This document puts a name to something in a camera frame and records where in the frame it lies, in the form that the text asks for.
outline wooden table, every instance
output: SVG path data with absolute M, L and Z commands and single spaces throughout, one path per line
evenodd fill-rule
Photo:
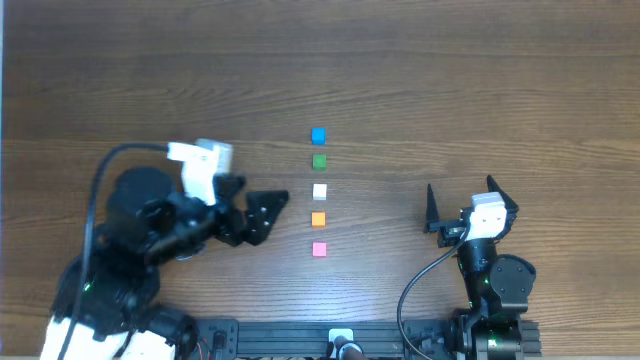
M 37 354 L 81 249 L 89 180 L 127 141 L 235 146 L 249 189 L 286 188 L 271 238 L 163 268 L 193 316 L 393 320 L 443 251 L 426 186 L 457 216 L 491 173 L 520 204 L 499 245 L 538 279 L 548 355 L 640 352 L 640 4 L 632 1 L 8 0 L 3 109 L 4 353 Z M 326 127 L 328 144 L 310 145 Z M 328 155 L 328 171 L 311 156 Z M 157 154 L 126 167 L 179 166 Z M 314 182 L 328 201 L 311 200 Z M 313 230 L 310 212 L 326 210 Z M 312 241 L 329 256 L 311 258 Z M 467 302 L 454 261 L 407 318 Z

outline cube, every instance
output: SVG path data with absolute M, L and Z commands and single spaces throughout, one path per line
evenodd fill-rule
M 313 170 L 327 171 L 327 155 L 324 155 L 324 154 L 313 155 Z
M 327 130 L 325 128 L 314 128 L 311 130 L 311 143 L 313 145 L 324 145 L 327 142 Z
M 327 200 L 327 184 L 313 184 L 313 200 Z
M 327 257 L 327 243 L 313 243 L 313 257 Z
M 327 226 L 327 214 L 325 212 L 311 213 L 311 227 L 323 228 Z

